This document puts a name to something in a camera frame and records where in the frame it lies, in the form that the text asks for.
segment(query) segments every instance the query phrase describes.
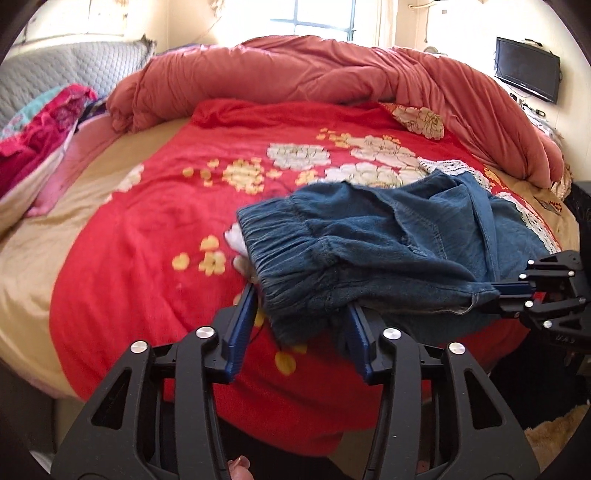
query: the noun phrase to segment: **rolled comforter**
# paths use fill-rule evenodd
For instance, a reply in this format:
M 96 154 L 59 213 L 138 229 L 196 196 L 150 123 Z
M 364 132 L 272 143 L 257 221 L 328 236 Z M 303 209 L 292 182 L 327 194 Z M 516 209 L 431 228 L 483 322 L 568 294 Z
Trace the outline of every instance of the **rolled comforter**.
M 366 100 L 427 107 L 484 165 L 549 188 L 563 173 L 558 146 L 489 76 L 448 57 L 318 37 L 264 37 L 234 48 L 198 46 L 155 57 L 109 98 L 113 125 L 140 131 L 190 116 L 205 99 L 256 103 Z

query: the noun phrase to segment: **denim fabric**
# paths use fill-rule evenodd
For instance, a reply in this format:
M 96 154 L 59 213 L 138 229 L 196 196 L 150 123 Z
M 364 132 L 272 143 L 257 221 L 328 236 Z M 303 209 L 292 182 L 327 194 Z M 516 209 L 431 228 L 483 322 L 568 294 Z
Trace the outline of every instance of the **denim fabric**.
M 398 189 L 316 183 L 238 212 L 277 340 L 305 342 L 353 300 L 418 341 L 447 342 L 494 318 L 474 310 L 547 254 L 515 206 L 469 173 Z

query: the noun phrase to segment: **red bedspread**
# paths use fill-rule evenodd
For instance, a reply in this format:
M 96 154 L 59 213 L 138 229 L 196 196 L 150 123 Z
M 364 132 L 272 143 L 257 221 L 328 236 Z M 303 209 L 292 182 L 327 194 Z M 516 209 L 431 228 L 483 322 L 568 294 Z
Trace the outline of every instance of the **red bedspread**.
M 88 398 L 135 340 L 175 342 L 237 302 L 245 280 L 224 233 L 236 210 L 327 178 L 396 187 L 425 175 L 418 157 L 454 160 L 483 186 L 511 195 L 446 133 L 428 140 L 394 121 L 391 107 L 293 102 L 202 102 L 167 145 L 134 169 L 78 237 L 57 279 L 51 335 L 74 390 Z M 526 223 L 556 240 L 522 200 Z M 527 331 L 500 320 L 463 339 L 490 367 Z M 328 334 L 284 349 L 263 312 L 242 372 L 215 390 L 219 414 L 253 437 L 326 455 L 342 432 L 371 428 L 381 389 L 367 387 Z

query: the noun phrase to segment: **wall-mounted tv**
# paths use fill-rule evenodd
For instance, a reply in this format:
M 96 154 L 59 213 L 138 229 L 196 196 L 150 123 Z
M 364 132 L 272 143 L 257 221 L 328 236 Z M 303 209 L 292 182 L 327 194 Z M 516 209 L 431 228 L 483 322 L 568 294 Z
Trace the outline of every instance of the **wall-mounted tv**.
M 560 58 L 541 48 L 496 39 L 495 77 L 546 102 L 558 101 Z

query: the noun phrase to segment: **window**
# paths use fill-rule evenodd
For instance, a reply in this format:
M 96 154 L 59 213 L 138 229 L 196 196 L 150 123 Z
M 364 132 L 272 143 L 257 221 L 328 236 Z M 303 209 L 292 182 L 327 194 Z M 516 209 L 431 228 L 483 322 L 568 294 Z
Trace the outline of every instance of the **window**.
M 274 0 L 265 35 L 316 35 L 352 41 L 355 0 Z

